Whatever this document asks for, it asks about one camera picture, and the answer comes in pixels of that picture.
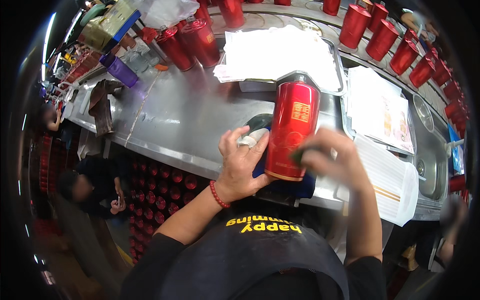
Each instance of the red bead bracelet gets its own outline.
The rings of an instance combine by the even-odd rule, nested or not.
[[[227,203],[223,202],[222,200],[220,200],[220,197],[218,197],[218,195],[216,194],[215,186],[213,185],[214,183],[215,183],[214,180],[210,181],[210,189],[212,190],[213,197],[218,202],[218,204],[220,204],[223,208],[229,208],[230,204],[227,204]]]

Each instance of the stack of paper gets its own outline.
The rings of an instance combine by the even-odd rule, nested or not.
[[[361,134],[357,134],[354,142],[375,190],[380,218],[403,226],[413,218],[417,207],[417,170]],[[336,196],[348,201],[348,189],[340,186]]]
[[[301,70],[322,88],[330,91],[340,88],[330,48],[315,32],[287,25],[269,30],[225,32],[225,40],[225,64],[214,69],[220,82],[247,78],[276,80]]]
[[[348,70],[347,116],[358,133],[414,153],[408,128],[408,101],[401,89],[362,66]]]

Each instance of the sink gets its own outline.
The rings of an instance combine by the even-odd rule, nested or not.
[[[419,175],[425,178],[419,180],[419,198],[441,202],[447,195],[448,186],[448,157],[444,149],[448,129],[436,113],[432,113],[434,129],[429,132],[413,103],[410,107],[417,138],[417,153],[413,157],[413,164]]]

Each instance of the drain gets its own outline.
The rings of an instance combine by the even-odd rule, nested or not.
[[[417,171],[419,175],[423,177],[423,174],[425,173],[425,163],[421,159],[417,162]]]

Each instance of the plastic bag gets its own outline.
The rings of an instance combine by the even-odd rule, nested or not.
[[[147,27],[159,29],[172,27],[193,15],[200,4],[196,0],[128,0],[130,5],[142,13]]]

